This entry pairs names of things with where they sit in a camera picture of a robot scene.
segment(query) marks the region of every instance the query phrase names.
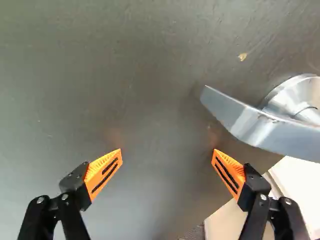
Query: white floor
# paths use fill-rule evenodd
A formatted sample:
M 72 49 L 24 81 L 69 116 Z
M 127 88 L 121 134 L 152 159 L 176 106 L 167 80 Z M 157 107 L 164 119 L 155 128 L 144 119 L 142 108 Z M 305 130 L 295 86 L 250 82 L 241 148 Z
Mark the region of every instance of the white floor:
M 283 195 L 299 204 L 310 238 L 319 239 L 320 164 L 286 156 L 269 173 Z M 279 192 L 276 187 L 273 186 L 272 190 L 271 195 L 277 197 Z M 206 239 L 238 239 L 246 216 L 247 213 L 241 211 L 236 201 L 230 200 L 204 221 Z M 266 227 L 263 239 L 274 239 L 270 224 Z

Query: small stain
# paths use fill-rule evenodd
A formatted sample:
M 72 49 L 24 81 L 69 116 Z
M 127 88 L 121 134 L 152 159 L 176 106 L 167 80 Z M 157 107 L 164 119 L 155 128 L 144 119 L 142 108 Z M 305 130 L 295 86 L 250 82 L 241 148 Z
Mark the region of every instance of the small stain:
M 239 54 L 238 59 L 240 59 L 240 62 L 243 62 L 248 56 L 248 53 L 244 52 Z

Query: orange fingertip pad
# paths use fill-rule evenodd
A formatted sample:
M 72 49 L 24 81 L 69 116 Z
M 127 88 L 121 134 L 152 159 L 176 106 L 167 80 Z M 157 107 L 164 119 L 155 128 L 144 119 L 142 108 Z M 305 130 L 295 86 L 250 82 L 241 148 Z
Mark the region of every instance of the orange fingertip pad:
M 121 149 L 109 152 L 108 154 L 89 163 L 84 183 L 91 202 L 113 177 L 122 163 Z
M 244 166 L 217 149 L 213 150 L 211 164 L 229 192 L 238 201 L 242 187 L 246 182 Z

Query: door surface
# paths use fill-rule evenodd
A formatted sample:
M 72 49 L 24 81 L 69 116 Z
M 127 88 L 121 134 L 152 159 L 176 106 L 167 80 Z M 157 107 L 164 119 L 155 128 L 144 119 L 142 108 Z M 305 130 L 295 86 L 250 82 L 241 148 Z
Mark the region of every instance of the door surface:
M 231 195 L 219 148 L 260 172 L 281 156 L 230 136 L 204 85 L 256 106 L 297 73 L 320 74 L 320 2 L 3 0 L 0 232 L 36 196 L 116 148 L 123 166 L 83 214 L 93 240 L 174 240 Z

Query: door lever handle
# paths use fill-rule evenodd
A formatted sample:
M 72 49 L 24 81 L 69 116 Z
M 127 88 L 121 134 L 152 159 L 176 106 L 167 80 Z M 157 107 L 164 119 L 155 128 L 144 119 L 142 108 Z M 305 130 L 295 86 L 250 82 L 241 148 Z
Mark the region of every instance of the door lever handle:
M 303 74 L 271 91 L 260 108 L 205 86 L 202 104 L 238 140 L 269 152 L 320 163 L 320 77 Z

